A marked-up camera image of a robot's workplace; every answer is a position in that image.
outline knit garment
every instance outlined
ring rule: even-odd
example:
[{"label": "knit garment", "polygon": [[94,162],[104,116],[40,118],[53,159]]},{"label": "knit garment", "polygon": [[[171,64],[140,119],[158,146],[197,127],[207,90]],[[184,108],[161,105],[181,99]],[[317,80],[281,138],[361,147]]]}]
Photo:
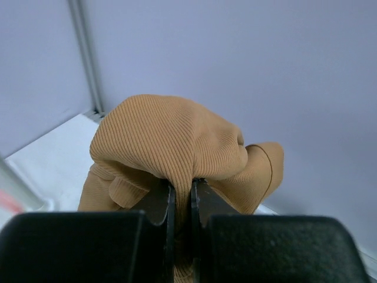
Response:
[{"label": "knit garment", "polygon": [[100,123],[90,145],[80,211],[129,209],[168,179],[176,190],[174,282],[193,282],[188,221],[191,182],[208,184],[240,213],[253,213],[281,183],[277,143],[244,146],[240,129],[201,104],[143,94],[124,100]]}]

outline tan ribbed fabric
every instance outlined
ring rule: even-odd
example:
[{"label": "tan ribbed fabric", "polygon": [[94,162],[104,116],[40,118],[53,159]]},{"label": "tan ribbed fabric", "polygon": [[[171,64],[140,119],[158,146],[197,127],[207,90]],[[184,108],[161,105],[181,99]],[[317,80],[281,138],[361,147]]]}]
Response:
[{"label": "tan ribbed fabric", "polygon": [[[253,131],[250,122],[248,131]],[[244,147],[240,129],[191,100],[139,95],[101,122],[90,146],[94,165],[82,190],[81,211],[129,209],[158,178],[176,189],[174,282],[192,282],[185,230],[191,181],[209,185],[241,213],[253,213],[281,183],[283,150],[277,143]]]}]

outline metal frame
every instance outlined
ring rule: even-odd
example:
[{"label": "metal frame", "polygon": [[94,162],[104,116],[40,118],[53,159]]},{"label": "metal frame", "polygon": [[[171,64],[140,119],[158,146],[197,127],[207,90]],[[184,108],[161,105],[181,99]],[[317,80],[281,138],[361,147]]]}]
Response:
[{"label": "metal frame", "polygon": [[94,111],[104,116],[103,91],[100,80],[98,62],[94,52],[94,44],[89,28],[87,10],[83,0],[67,0],[71,11],[72,21],[80,46],[82,63],[85,68],[88,85],[94,105]]}]

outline fabric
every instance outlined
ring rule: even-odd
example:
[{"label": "fabric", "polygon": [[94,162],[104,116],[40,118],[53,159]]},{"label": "fabric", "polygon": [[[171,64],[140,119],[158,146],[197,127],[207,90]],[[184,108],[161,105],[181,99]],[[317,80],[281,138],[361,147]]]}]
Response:
[{"label": "fabric", "polygon": [[193,280],[185,225],[193,178],[207,179],[240,213],[253,213],[283,177],[279,144],[245,147],[237,126],[174,96],[143,94],[123,101],[101,122],[90,154],[94,165],[82,190],[81,211],[129,209],[158,178],[175,187],[174,282]]}]

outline white floor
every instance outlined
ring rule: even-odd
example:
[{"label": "white floor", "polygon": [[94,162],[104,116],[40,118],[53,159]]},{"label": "white floor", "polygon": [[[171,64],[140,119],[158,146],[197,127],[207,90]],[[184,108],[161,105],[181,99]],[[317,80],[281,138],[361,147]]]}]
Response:
[{"label": "white floor", "polygon": [[[77,210],[82,185],[92,165],[89,145],[98,124],[79,115],[9,156],[5,161],[46,201],[46,210]],[[26,209],[28,198],[0,174],[0,188]],[[0,210],[2,226],[11,214]]]}]

